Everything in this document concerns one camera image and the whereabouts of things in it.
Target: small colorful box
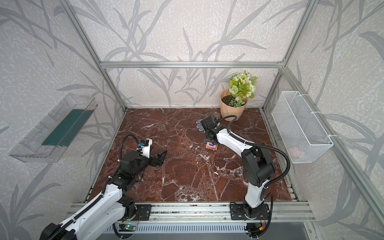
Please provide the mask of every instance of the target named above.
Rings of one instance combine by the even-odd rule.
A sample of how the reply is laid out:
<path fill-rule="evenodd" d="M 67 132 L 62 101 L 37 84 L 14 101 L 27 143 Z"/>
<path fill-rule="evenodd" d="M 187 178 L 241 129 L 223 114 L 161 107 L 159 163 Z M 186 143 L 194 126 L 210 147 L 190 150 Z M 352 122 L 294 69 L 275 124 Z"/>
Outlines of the small colorful box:
<path fill-rule="evenodd" d="M 212 149 L 212 150 L 217 150 L 217 145 L 214 145 L 211 142 L 207 142 L 207 145 L 205 147 L 209 148 L 209 149 Z"/>

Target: wallpaper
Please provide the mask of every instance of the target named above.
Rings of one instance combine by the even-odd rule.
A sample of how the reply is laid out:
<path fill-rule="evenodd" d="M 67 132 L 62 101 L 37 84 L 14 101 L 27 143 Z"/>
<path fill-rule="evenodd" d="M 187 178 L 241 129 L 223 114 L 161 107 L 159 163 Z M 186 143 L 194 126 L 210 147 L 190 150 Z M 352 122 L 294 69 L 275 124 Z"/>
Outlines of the wallpaper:
<path fill-rule="evenodd" d="M 275 68 L 248 69 L 256 76 L 255 97 L 248 107 L 259 107 L 277 74 Z M 108 74 L 129 107 L 218 107 L 220 94 L 229 88 L 236 68 L 116 68 Z"/>
<path fill-rule="evenodd" d="M 0 238 L 38 239 L 82 202 L 123 112 L 56 1 L 0 1 Z M 8 154 L 68 93 L 98 104 L 57 163 Z"/>
<path fill-rule="evenodd" d="M 307 0 L 70 0 L 102 61 L 281 61 Z"/>
<path fill-rule="evenodd" d="M 287 152 L 272 118 L 281 91 L 292 91 L 282 77 L 265 108 L 278 147 Z M 332 148 L 312 163 L 291 164 L 290 178 L 300 201 L 308 201 L 326 240 L 384 239 L 384 229 Z"/>
<path fill-rule="evenodd" d="M 383 25 L 383 0 L 318 6 L 288 66 L 384 197 Z"/>

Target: gray floor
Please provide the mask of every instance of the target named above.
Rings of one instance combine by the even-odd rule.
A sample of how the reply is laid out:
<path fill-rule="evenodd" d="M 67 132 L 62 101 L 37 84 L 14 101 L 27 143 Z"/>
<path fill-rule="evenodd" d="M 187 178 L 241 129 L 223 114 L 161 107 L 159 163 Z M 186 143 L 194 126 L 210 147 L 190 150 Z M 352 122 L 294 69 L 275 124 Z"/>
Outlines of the gray floor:
<path fill-rule="evenodd" d="M 102 234 L 97 240 L 117 240 L 114 234 Z M 242 233 L 169 233 L 134 234 L 129 240 L 248 240 Z M 259 239 L 295 239 L 309 240 L 302 222 L 271 222 L 268 231 Z"/>

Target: red marble surface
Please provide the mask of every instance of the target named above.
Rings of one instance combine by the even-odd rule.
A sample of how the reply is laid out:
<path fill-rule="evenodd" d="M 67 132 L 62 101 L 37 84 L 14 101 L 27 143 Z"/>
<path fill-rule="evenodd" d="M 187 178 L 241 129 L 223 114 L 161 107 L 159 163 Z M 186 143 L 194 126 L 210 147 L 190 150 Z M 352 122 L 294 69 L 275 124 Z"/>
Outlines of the red marble surface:
<path fill-rule="evenodd" d="M 162 166 L 147 167 L 143 179 L 127 194 L 137 202 L 178 201 L 242 201 L 247 193 L 248 182 L 243 175 L 241 158 L 224 145 L 216 151 L 207 149 L 204 133 L 196 128 L 196 121 L 219 109 L 129 109 L 123 120 L 112 148 L 98 176 L 89 199 L 95 197 L 118 166 L 118 149 L 122 138 L 134 134 L 137 138 L 149 137 L 154 149 L 151 155 L 167 149 Z M 252 140 L 271 145 L 266 126 L 257 108 L 248 108 L 241 118 L 231 126 L 233 132 Z M 126 151 L 136 149 L 133 139 L 127 139 Z M 277 167 L 281 168 L 273 152 Z M 290 201 L 285 181 L 272 184 L 276 201 Z"/>

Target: black mounting plate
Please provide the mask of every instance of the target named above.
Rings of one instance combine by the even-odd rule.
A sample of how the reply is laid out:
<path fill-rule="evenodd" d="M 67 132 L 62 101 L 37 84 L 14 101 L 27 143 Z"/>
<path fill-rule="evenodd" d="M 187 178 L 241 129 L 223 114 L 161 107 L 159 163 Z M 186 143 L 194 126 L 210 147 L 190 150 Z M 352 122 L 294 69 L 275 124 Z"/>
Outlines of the black mounting plate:
<path fill-rule="evenodd" d="M 148 221 L 151 214 L 151 204 L 136 204 L 138 214 L 132 219 L 132 221 Z"/>
<path fill-rule="evenodd" d="M 247 218 L 245 216 L 244 204 L 231 203 L 231 204 L 229 204 L 229 208 L 231 210 L 231 219 L 232 220 L 249 220 L 249 218 Z M 268 217 L 269 217 L 268 204 L 265 204 L 265 203 L 262 204 L 262 207 L 260 209 L 260 213 L 263 214 L 265 220 L 268 219 Z M 257 217 L 255 218 L 255 220 L 260 220 L 259 214 L 257 214 Z"/>

